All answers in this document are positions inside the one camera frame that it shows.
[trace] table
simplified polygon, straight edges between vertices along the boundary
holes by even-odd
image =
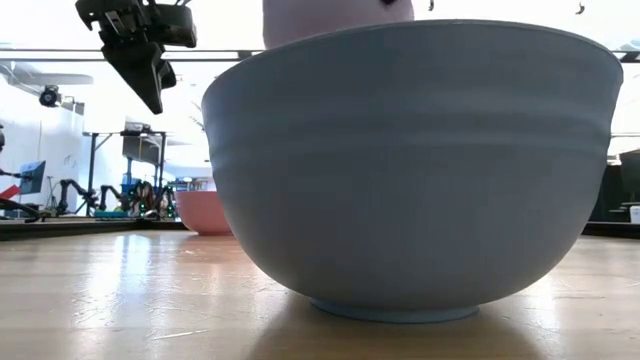
[[[435,325],[323,313],[232,237],[0,243],[3,359],[640,359],[640,241],[582,238],[530,288]]]

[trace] pink object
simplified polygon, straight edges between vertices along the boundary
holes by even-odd
[[[20,188],[11,185],[7,190],[0,193],[0,199],[10,200],[12,197],[20,194]]]
[[[176,205],[182,223],[198,235],[231,233],[216,191],[176,192]]]

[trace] bowl base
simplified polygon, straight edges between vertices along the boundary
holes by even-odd
[[[311,299],[311,303],[317,308],[334,315],[392,324],[425,324],[452,321],[471,316],[479,310],[478,306],[470,306],[446,310],[390,311],[344,306],[317,299]]]

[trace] ceramic bowl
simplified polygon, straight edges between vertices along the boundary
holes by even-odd
[[[216,191],[176,192],[176,207],[182,223],[198,235],[231,233]]]
[[[577,35],[421,21],[249,58],[203,99],[255,263],[327,311],[464,317],[544,276],[596,201],[622,67]]]

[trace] wooden table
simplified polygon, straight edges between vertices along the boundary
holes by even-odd
[[[640,241],[583,238],[547,277],[465,320],[323,313],[230,237],[0,243],[0,358],[640,359]]]

